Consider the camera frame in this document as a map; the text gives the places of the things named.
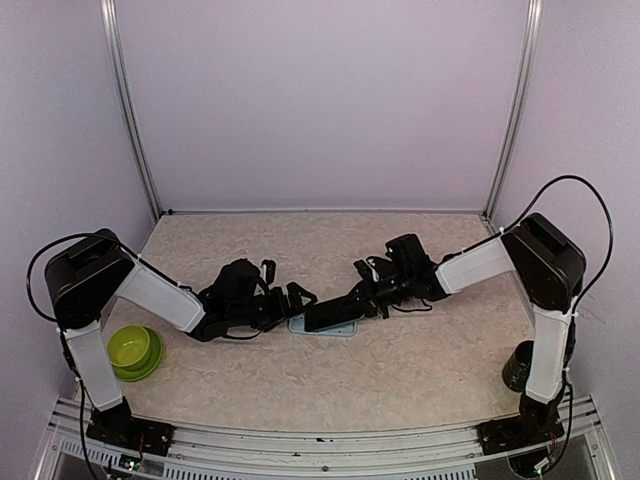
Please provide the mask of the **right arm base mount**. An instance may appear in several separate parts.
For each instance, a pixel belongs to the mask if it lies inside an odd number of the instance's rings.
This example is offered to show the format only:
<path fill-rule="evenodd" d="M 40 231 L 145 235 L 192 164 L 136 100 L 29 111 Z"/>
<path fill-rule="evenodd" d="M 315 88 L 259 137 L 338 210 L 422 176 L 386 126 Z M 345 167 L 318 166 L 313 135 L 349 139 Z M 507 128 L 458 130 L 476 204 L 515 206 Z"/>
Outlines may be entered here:
<path fill-rule="evenodd" d="M 484 455 L 508 452 L 560 438 L 565 429 L 558 406 L 564 389 L 548 403 L 541 403 L 522 394 L 517 415 L 482 422 L 477 426 Z"/>

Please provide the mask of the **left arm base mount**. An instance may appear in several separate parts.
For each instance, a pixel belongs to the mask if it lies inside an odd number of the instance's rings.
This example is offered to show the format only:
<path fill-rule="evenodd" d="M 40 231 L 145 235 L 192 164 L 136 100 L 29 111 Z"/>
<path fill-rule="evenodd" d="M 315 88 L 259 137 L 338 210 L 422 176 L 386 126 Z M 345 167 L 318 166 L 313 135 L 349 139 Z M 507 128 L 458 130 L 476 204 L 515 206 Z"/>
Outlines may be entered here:
<path fill-rule="evenodd" d="M 86 430 L 92 440 L 162 457 L 168 455 L 174 432 L 172 424 L 134 416 L 126 398 L 104 411 L 93 409 Z"/>

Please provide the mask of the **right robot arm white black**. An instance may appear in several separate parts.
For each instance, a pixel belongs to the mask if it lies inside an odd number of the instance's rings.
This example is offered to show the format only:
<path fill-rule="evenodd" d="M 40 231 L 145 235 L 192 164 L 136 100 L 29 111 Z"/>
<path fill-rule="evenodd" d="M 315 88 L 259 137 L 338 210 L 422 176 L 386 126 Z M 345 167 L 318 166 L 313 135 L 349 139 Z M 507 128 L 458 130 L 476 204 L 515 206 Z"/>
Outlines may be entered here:
<path fill-rule="evenodd" d="M 363 279 L 338 301 L 334 322 L 386 315 L 408 299 L 439 302 L 504 274 L 517 276 L 534 314 L 535 338 L 524 394 L 548 404 L 563 388 L 575 344 L 575 307 L 586 259 L 539 213 L 434 262 L 415 234 L 386 243 L 382 259 L 364 263 Z"/>

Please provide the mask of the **light blue phone case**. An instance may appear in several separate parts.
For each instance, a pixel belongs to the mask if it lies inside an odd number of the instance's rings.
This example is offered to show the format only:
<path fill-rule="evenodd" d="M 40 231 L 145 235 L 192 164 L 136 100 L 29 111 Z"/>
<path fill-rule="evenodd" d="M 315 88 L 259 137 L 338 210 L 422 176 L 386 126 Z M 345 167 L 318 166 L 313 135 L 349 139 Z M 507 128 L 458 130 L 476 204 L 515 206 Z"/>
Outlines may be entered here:
<path fill-rule="evenodd" d="M 355 322 L 343 323 L 316 331 L 307 331 L 305 327 L 306 322 L 304 314 L 290 317 L 287 320 L 288 331 L 292 334 L 298 335 L 349 338 L 353 337 L 357 331 Z"/>

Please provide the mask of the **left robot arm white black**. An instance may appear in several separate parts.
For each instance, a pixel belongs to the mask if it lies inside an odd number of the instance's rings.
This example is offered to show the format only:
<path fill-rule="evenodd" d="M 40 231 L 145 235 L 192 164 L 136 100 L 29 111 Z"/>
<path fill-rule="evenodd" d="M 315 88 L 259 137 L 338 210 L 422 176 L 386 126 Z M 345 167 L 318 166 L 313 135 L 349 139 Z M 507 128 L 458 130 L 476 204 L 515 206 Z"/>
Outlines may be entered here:
<path fill-rule="evenodd" d="M 41 248 L 27 267 L 31 277 L 38 260 L 53 248 L 62 251 L 44 267 L 44 281 L 70 369 L 94 409 L 103 412 L 102 430 L 121 445 L 140 434 L 137 418 L 121 405 L 125 398 L 102 339 L 100 321 L 113 299 L 127 301 L 207 343 L 235 341 L 236 328 L 249 339 L 303 313 L 316 296 L 295 282 L 276 287 L 276 265 L 240 259 L 224 266 L 214 282 L 199 292 L 161 272 L 123 244 L 109 229 L 72 234 Z"/>

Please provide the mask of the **black phone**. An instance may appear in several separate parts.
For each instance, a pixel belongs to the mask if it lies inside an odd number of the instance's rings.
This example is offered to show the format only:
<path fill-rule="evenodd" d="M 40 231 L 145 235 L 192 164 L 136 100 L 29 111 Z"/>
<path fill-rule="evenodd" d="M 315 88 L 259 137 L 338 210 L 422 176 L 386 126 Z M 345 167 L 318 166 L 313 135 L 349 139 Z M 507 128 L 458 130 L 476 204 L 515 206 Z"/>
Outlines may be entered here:
<path fill-rule="evenodd" d="M 304 315 L 306 322 L 305 329 L 307 331 L 316 331 L 353 322 L 364 316 L 364 313 L 360 313 L 359 311 L 337 311 L 334 308 L 335 299 L 320 302 L 306 310 Z"/>

